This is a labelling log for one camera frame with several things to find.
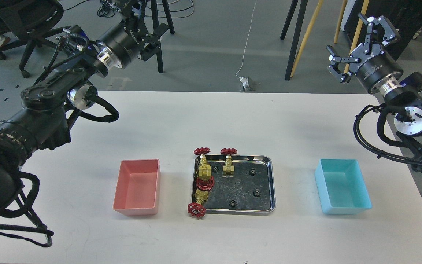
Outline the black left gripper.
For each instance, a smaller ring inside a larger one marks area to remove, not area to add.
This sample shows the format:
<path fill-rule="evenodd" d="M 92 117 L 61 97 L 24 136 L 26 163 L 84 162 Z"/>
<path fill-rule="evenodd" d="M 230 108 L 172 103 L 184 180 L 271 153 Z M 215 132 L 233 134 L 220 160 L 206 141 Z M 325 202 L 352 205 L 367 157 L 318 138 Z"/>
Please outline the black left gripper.
<path fill-rule="evenodd" d="M 96 42 L 99 53 L 96 59 L 105 68 L 124 70 L 136 58 L 147 61 L 160 51 L 160 37 L 169 25 L 160 24 L 149 33 L 144 23 L 148 0 L 118 0 L 121 22 L 111 27 Z"/>

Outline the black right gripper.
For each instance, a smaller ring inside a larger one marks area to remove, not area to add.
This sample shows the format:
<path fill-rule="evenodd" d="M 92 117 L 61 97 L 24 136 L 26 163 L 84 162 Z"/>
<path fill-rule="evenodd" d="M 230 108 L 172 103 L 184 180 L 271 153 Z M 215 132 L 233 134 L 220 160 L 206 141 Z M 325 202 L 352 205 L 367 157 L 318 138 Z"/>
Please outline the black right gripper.
<path fill-rule="evenodd" d="M 398 80 L 404 71 L 383 47 L 397 43 L 401 36 L 387 17 L 366 17 L 362 13 L 357 16 L 367 25 L 364 42 L 353 50 L 353 57 L 338 56 L 334 47 L 327 45 L 328 70 L 340 83 L 350 82 L 354 74 L 369 94 L 388 94 L 400 87 Z M 350 72 L 341 72 L 341 64 L 350 65 Z"/>

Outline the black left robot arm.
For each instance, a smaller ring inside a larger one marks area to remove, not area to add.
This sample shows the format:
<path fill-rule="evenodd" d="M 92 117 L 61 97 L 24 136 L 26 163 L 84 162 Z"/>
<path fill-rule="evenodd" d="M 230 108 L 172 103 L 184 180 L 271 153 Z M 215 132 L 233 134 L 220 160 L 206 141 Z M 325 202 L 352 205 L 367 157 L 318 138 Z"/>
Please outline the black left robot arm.
<path fill-rule="evenodd" d="M 71 141 L 70 129 L 78 117 L 95 122 L 114 122 L 119 112 L 100 97 L 89 78 L 106 77 L 113 67 L 124 69 L 135 58 L 143 61 L 157 55 L 158 72 L 163 72 L 161 36 L 174 34 L 169 5 L 163 1 L 167 23 L 159 24 L 156 1 L 151 1 L 153 32 L 144 22 L 146 0 L 115 0 L 114 8 L 122 20 L 92 41 L 75 25 L 62 28 L 55 51 L 69 57 L 48 67 L 22 90 L 22 110 L 0 124 L 0 235 L 21 239 L 14 232 L 45 235 L 43 248 L 52 246 L 53 232 L 34 212 L 33 204 L 40 190 L 36 175 L 21 167 L 39 149 L 53 150 Z"/>

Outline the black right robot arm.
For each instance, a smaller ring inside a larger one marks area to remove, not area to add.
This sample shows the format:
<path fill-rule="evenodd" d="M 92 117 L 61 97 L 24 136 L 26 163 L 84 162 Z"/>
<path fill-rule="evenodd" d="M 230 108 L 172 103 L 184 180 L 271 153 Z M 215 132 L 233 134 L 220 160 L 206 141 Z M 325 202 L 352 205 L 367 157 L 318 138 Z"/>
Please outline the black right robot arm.
<path fill-rule="evenodd" d="M 366 17 L 359 13 L 367 25 L 365 40 L 348 57 L 338 56 L 328 45 L 330 65 L 328 69 L 339 82 L 348 83 L 355 76 L 371 95 L 379 92 L 385 103 L 366 106 L 357 116 L 353 132 L 358 143 L 365 149 L 395 162 L 410 164 L 422 173 L 422 74 L 414 72 L 399 81 L 403 70 L 389 55 L 385 47 L 397 42 L 400 35 L 390 20 L 384 16 Z M 402 157 L 385 152 L 371 145 L 360 132 L 360 122 L 370 111 L 379 113 L 377 135 L 389 146 L 407 148 L 414 156 Z"/>

